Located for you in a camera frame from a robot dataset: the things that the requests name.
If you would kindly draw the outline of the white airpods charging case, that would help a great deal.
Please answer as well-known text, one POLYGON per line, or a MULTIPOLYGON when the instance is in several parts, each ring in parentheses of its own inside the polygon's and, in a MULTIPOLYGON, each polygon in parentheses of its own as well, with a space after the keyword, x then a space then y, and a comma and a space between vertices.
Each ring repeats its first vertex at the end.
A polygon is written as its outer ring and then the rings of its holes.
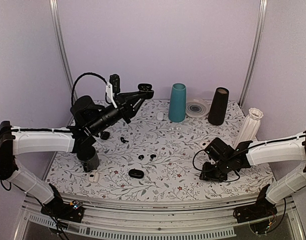
POLYGON ((208 141, 201 141, 201 142, 199 143, 199 146, 200 146, 201 148, 206 148, 206 147, 208 146, 208 144, 209 144, 208 141))

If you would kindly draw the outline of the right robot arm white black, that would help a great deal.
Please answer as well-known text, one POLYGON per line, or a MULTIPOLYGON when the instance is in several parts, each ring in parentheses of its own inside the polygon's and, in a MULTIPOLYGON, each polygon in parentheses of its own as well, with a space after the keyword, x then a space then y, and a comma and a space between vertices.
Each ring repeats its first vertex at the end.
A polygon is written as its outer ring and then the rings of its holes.
POLYGON ((243 141, 236 148, 215 138, 204 150, 214 163, 205 162, 200 171, 204 181, 225 182, 230 172, 270 163, 297 161, 298 166, 278 181, 264 186, 256 202, 234 210, 239 221, 276 214, 276 204, 306 187, 306 129, 296 135, 266 141, 243 141))

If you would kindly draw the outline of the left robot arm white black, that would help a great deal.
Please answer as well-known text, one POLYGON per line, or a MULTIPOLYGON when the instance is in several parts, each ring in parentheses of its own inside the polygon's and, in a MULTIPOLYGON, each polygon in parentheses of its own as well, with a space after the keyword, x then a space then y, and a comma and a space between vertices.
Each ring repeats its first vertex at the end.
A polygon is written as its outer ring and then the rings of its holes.
POLYGON ((153 90, 144 88, 120 93, 108 106, 95 104, 89 95, 82 96, 71 107, 74 126, 25 129, 3 121, 0 124, 0 180, 16 185, 37 198, 56 217, 63 217, 67 206, 56 188, 37 178, 15 157, 35 152, 68 152, 77 155, 85 172, 96 170, 100 161, 93 145, 100 133, 120 119, 130 123, 143 102, 153 95, 153 90))

